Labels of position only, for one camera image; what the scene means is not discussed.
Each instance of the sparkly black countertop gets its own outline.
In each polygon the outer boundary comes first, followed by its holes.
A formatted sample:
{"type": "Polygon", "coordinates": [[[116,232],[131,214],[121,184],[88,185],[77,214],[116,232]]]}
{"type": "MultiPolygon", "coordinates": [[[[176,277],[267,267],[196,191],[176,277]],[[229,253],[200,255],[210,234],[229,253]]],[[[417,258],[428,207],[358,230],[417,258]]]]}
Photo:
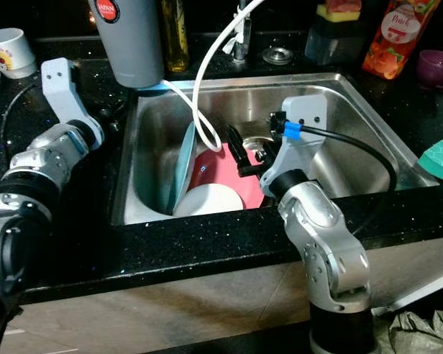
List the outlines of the sparkly black countertop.
{"type": "MultiPolygon", "coordinates": [[[[388,82],[359,69],[359,65],[316,67],[303,55],[304,35],[269,34],[254,40],[245,66],[235,66],[225,55],[217,55],[206,78],[252,77],[274,74],[340,72],[369,101],[407,146],[420,156],[443,139],[443,91],[424,91],[414,77],[411,58],[402,75],[388,82]],[[294,50],[287,66],[265,63],[259,54],[269,45],[294,50]]],[[[212,36],[193,40],[199,57],[186,72],[170,80],[195,77],[212,36]]],[[[112,112],[128,99],[119,86],[98,40],[38,42],[40,61],[64,56],[79,70],[78,90],[90,114],[104,125],[119,119],[112,112]]],[[[32,138],[57,120],[43,94],[39,73],[22,80],[1,79],[2,114],[16,94],[29,83],[30,89],[10,111],[7,140],[10,152],[26,148],[32,138]]],[[[243,268],[299,260],[286,235],[275,207],[215,215],[201,215],[130,226],[110,226],[109,207],[116,183],[122,137],[109,133],[108,142],[89,154],[74,170],[55,214],[48,266],[41,284],[23,296],[23,303],[82,296],[159,282],[199,277],[243,268]]],[[[6,171],[0,139],[0,178],[6,171]]],[[[361,221],[381,195],[340,198],[351,228],[361,221]]],[[[357,236],[364,247],[374,249],[418,240],[443,237],[443,183],[437,187],[395,192],[387,211],[357,236]]]]}

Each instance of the bottle label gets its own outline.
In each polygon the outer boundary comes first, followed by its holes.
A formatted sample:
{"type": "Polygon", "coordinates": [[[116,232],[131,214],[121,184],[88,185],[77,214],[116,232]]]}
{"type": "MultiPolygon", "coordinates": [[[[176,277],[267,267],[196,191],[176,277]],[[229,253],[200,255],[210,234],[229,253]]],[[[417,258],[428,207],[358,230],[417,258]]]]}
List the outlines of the bottle label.
{"type": "Polygon", "coordinates": [[[120,9],[113,0],[95,0],[100,17],[109,24],[114,24],[120,17],[120,9]]]}
{"type": "Polygon", "coordinates": [[[180,48],[184,54],[188,55],[188,43],[187,35],[185,34],[185,19],[184,19],[184,7],[182,7],[182,0],[176,1],[177,11],[177,30],[179,31],[180,48]]]}
{"type": "Polygon", "coordinates": [[[403,44],[413,41],[420,32],[413,5],[399,6],[382,20],[382,36],[391,43],[403,44]]]}

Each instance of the stainless steel sink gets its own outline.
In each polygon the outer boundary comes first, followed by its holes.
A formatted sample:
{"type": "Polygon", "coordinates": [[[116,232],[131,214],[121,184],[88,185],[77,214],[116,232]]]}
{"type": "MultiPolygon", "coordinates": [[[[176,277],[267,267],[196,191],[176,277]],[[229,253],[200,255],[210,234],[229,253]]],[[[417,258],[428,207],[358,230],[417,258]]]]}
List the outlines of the stainless steel sink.
{"type": "MultiPolygon", "coordinates": [[[[191,93],[192,82],[180,83],[191,93]]],[[[226,141],[226,124],[238,128],[248,146],[270,138],[269,113],[286,97],[322,94],[328,102],[327,129],[362,140],[386,156],[396,169],[397,189],[437,185],[417,166],[417,157],[340,74],[299,74],[203,82],[199,107],[226,141]]],[[[128,116],[125,146],[111,220],[113,224],[172,218],[162,211],[174,177],[190,109],[172,92],[139,97],[128,116]]],[[[205,149],[199,144],[197,153],[205,149]]],[[[380,192],[388,174],[367,153],[327,139],[312,162],[316,178],[331,198],[380,192]]]]}

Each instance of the white mug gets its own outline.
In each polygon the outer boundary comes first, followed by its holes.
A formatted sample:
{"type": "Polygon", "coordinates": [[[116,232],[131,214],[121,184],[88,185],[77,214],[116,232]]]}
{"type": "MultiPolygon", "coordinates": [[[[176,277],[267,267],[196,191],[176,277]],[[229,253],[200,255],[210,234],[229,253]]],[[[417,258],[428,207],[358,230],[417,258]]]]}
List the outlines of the white mug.
{"type": "Polygon", "coordinates": [[[30,76],[36,71],[35,56],[19,28],[0,29],[0,72],[11,79],[30,76]]]}

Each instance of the blue connector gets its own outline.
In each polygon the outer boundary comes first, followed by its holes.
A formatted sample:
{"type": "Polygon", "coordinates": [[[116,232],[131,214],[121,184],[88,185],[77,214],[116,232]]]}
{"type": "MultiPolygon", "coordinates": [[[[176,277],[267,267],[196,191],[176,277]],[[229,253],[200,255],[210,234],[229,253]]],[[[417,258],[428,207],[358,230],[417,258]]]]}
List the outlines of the blue connector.
{"type": "Polygon", "coordinates": [[[284,125],[284,136],[290,139],[301,139],[302,124],[287,121],[284,125]]]}

